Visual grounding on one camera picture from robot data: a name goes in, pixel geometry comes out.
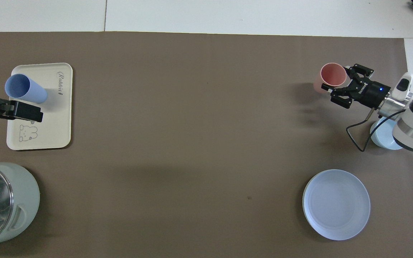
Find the robotiq logo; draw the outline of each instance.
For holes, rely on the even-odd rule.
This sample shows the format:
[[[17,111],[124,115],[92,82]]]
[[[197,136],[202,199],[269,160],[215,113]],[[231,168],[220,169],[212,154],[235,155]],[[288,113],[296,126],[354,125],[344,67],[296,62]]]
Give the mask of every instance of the robotiq logo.
[[[361,93],[362,93],[362,91],[363,91],[366,87],[367,87],[367,83],[365,83],[365,84],[364,84],[364,86],[363,86],[363,87],[359,90],[359,92],[358,92],[358,93],[360,93],[360,94],[361,94]]]
[[[65,75],[62,72],[57,72],[58,77],[58,94],[63,95],[63,79]]]

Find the blue cup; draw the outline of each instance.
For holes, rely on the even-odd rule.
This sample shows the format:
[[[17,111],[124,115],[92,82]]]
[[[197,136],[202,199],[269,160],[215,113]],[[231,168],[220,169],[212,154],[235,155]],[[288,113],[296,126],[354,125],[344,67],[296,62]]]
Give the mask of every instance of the blue cup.
[[[23,101],[40,104],[47,99],[47,91],[21,73],[10,76],[5,83],[4,90],[9,97]]]

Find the pink cup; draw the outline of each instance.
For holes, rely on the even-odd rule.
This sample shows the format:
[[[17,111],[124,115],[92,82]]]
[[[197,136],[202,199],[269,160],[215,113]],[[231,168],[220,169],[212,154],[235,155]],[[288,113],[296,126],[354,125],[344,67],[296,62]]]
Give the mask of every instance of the pink cup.
[[[313,82],[313,88],[318,93],[326,92],[321,88],[321,84],[327,84],[332,87],[342,85],[347,80],[347,73],[344,67],[337,63],[327,63],[321,67],[318,76]]]

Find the pot handle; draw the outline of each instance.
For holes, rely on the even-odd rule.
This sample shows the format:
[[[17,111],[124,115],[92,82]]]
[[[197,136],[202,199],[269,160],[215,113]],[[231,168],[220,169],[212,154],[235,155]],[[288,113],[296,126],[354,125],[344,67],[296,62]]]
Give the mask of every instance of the pot handle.
[[[23,207],[23,204],[17,204],[17,208],[15,209],[15,218],[10,224],[10,227],[7,229],[8,231],[19,230],[21,227],[25,225],[27,221],[27,212]]]

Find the cartoon bear drawing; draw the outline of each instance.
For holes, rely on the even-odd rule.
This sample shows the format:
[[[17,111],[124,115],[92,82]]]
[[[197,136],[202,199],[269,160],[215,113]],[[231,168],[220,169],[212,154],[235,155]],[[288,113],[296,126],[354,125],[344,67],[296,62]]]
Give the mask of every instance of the cartoon bear drawing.
[[[38,128],[35,126],[23,126],[20,125],[20,142],[26,142],[30,139],[34,139],[38,137],[38,134],[36,133],[38,131]]]

